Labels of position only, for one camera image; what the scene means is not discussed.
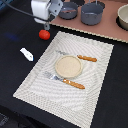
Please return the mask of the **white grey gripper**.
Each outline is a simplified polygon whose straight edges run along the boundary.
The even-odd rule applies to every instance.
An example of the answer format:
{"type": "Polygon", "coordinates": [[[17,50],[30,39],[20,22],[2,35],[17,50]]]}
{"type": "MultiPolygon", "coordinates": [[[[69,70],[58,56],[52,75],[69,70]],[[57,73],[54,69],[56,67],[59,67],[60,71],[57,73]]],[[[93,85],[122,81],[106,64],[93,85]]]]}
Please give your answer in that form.
{"type": "Polygon", "coordinates": [[[37,23],[44,24],[45,30],[50,30],[50,24],[47,22],[50,17],[55,18],[61,8],[63,2],[61,0],[31,0],[32,13],[37,23]]]}

